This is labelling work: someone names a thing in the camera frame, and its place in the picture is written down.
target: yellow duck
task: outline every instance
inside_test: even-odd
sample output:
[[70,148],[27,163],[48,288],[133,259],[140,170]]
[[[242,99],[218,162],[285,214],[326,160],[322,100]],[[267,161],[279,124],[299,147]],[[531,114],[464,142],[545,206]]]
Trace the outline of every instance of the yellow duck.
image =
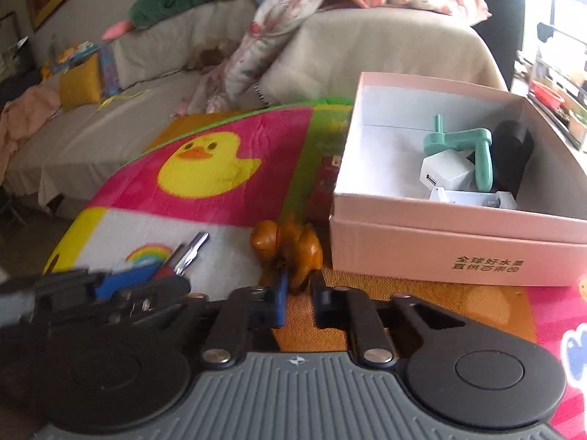
[[181,198],[224,194],[245,183],[260,166],[260,159],[238,159],[240,137],[215,132],[184,143],[169,157],[157,176],[159,187]]

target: play mat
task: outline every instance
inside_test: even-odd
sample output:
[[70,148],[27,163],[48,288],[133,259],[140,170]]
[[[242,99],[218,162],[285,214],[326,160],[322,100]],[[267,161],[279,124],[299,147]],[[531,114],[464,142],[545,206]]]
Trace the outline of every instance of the play mat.
[[[290,214],[303,219],[323,157],[343,151],[350,110],[344,101],[319,101],[173,121],[144,155],[110,177],[48,266],[123,269],[163,261],[205,230],[212,242],[189,270],[193,291],[215,300],[256,285],[260,266],[248,242],[251,229]],[[566,438],[587,438],[587,280],[569,288],[523,288],[383,279],[328,268],[324,275],[331,286],[361,288],[372,298],[410,293],[539,343],[562,361],[569,384],[552,425]],[[287,325],[275,333],[282,349],[345,349],[343,334],[317,330],[310,313],[309,294],[290,297]]]

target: red bowl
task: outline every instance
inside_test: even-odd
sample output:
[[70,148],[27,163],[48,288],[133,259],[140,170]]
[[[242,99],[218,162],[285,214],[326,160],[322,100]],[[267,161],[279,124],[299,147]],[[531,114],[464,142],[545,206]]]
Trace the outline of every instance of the red bowl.
[[554,89],[550,89],[550,87],[545,86],[540,82],[534,81],[532,83],[532,90],[536,99],[552,110],[557,109],[563,102],[565,102],[563,97]]

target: pink box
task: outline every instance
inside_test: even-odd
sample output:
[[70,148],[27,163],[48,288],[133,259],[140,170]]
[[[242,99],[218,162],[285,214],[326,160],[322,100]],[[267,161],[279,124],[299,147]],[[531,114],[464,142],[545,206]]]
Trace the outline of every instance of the pink box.
[[[435,114],[447,132],[517,120],[535,148],[518,211],[432,202],[419,181]],[[587,155],[527,99],[463,82],[363,73],[334,192],[335,270],[483,285],[587,277]]]

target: teal plastic toy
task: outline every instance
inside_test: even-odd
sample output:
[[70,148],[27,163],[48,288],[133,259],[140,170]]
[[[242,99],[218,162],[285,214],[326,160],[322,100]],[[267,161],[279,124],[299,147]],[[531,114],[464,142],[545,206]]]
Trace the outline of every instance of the teal plastic toy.
[[489,192],[493,185],[493,166],[491,164],[491,132],[488,129],[471,129],[469,131],[449,132],[442,130],[442,116],[434,120],[435,132],[424,137],[426,157],[448,149],[454,151],[475,150],[475,183],[480,192]]

